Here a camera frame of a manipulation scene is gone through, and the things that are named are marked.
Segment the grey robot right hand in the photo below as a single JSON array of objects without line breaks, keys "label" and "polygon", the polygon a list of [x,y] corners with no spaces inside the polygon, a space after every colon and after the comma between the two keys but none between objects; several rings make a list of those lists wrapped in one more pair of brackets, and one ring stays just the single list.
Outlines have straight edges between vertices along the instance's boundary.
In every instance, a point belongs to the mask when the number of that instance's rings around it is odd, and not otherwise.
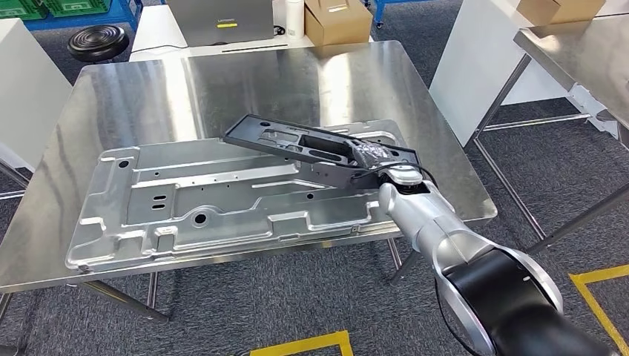
[{"label": "grey robot right hand", "polygon": [[395,161],[390,150],[377,142],[352,139],[348,144],[352,149],[353,165],[356,167],[372,169]]}]

